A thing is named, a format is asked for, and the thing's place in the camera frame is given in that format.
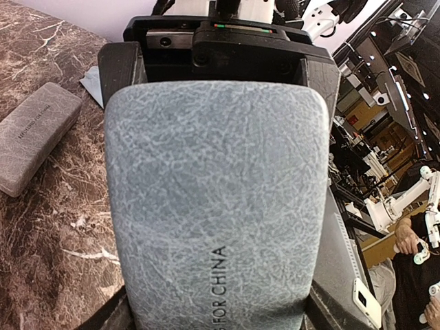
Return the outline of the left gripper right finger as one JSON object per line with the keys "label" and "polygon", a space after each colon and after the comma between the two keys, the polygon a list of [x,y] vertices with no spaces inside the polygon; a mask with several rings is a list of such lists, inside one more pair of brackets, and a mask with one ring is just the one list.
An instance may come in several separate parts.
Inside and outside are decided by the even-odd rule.
{"label": "left gripper right finger", "polygon": [[315,280],[312,280],[300,328],[302,330],[371,329],[368,324],[349,313]]}

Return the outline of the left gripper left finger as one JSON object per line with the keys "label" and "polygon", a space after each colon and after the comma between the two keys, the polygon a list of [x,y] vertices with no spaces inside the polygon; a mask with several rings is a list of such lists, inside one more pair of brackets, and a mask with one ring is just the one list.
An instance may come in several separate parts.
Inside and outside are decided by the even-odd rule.
{"label": "left gripper left finger", "polygon": [[123,285],[95,314],[80,325],[80,330],[134,329],[134,318]]}

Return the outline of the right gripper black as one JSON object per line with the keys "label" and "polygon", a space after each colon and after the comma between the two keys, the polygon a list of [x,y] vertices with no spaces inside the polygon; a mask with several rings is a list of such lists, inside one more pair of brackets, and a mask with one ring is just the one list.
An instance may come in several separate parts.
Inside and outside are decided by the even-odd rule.
{"label": "right gripper black", "polygon": [[117,91],[172,80],[244,80],[305,85],[333,122],[341,72],[308,33],[282,25],[202,16],[137,16],[122,43],[98,52],[103,107]]}

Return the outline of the blue-grey glasses case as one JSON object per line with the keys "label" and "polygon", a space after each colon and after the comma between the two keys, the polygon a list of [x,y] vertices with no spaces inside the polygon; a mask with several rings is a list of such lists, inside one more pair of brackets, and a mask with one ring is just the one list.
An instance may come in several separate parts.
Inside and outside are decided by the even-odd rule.
{"label": "blue-grey glasses case", "polygon": [[124,88],[104,116],[138,329],[298,329],[325,212],[329,112],[308,87]]}

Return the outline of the light blue cloth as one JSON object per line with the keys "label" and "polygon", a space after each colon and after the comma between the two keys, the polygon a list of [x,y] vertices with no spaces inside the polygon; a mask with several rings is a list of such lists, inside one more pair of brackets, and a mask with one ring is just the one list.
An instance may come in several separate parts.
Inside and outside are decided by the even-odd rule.
{"label": "light blue cloth", "polygon": [[104,109],[98,66],[93,66],[86,71],[83,78],[80,79],[80,83],[97,104]]}

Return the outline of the beige glasses case teal lining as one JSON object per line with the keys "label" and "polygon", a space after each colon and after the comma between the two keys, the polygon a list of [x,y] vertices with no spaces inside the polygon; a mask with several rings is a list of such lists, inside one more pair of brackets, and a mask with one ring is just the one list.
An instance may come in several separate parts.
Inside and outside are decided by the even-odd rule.
{"label": "beige glasses case teal lining", "polygon": [[18,197],[75,124],[82,100],[48,82],[1,121],[1,191]]}

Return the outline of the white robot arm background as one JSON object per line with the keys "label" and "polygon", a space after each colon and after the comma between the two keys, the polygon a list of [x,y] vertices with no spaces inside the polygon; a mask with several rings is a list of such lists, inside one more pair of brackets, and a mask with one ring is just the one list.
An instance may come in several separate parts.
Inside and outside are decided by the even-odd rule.
{"label": "white robot arm background", "polygon": [[431,229],[439,229],[439,171],[423,165],[420,178],[398,198],[367,200],[375,226],[384,228],[416,198],[429,193],[426,210],[396,223],[396,239],[406,251],[369,270],[375,296],[384,303],[384,329],[439,328],[439,248],[430,243]]}

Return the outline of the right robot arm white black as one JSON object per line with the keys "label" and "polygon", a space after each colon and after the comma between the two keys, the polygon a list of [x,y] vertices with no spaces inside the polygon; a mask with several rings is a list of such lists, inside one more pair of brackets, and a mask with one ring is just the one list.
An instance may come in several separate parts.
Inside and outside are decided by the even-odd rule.
{"label": "right robot arm white black", "polygon": [[119,43],[98,53],[102,105],[144,83],[222,81],[316,91],[329,116],[342,73],[315,44],[362,11],[364,1],[157,1],[133,17]]}

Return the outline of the operator hand background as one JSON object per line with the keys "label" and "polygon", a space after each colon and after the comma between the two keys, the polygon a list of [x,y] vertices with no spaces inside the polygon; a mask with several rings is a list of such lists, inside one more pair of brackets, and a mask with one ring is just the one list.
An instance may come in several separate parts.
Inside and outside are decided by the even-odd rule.
{"label": "operator hand background", "polygon": [[402,254],[418,253],[420,239],[428,236],[425,214],[419,213],[400,219],[395,227],[395,244]]}

